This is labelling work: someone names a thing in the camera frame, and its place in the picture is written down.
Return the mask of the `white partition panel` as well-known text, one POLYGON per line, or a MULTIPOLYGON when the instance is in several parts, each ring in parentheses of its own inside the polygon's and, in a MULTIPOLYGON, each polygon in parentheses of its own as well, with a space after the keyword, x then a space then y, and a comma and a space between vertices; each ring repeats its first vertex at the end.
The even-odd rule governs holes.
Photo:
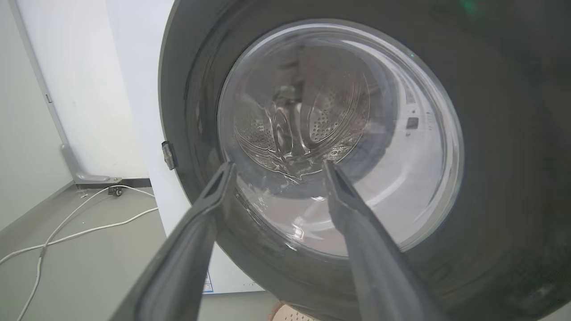
POLYGON ((105 0, 12 0, 77 183, 148 178, 105 0))

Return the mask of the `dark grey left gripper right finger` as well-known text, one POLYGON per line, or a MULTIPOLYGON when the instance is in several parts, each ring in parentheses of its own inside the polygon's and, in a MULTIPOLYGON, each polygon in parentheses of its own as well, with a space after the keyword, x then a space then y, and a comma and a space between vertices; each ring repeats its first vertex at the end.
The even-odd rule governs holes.
POLYGON ((442 309, 341 168, 323 164, 330 216, 345 239, 362 321, 442 321, 442 309))

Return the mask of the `beige perforated laundry basket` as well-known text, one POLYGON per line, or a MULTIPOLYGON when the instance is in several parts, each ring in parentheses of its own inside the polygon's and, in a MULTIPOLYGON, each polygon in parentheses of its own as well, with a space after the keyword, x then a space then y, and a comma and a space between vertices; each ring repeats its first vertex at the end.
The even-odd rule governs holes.
POLYGON ((275 305, 273 311, 270 313, 268 321, 320 321, 314 319, 302 312, 297 311, 283 302, 275 305))

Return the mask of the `dark round washing machine door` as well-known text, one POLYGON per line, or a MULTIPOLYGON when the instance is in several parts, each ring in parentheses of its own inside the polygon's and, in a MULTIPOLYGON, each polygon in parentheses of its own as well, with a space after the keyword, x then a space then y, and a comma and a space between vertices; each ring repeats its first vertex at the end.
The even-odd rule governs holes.
POLYGON ((326 161, 442 321, 571 303, 571 0, 175 0, 159 97, 186 197, 236 165, 216 241, 294 309, 362 321, 326 161))

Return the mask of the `white washing machine body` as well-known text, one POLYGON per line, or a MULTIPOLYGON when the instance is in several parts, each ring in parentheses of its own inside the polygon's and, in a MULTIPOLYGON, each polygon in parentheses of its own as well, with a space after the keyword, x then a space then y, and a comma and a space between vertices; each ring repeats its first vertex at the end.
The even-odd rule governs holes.
POLYGON ((137 140, 166 235, 191 207, 162 150, 159 106, 163 35, 175 0, 105 0, 137 140))

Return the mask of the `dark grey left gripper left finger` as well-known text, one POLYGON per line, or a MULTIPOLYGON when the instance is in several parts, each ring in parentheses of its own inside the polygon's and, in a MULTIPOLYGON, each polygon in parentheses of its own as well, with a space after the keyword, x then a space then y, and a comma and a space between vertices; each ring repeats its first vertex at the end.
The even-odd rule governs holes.
POLYGON ((217 236, 226 229, 237 168, 222 164, 110 321, 197 321, 217 236))

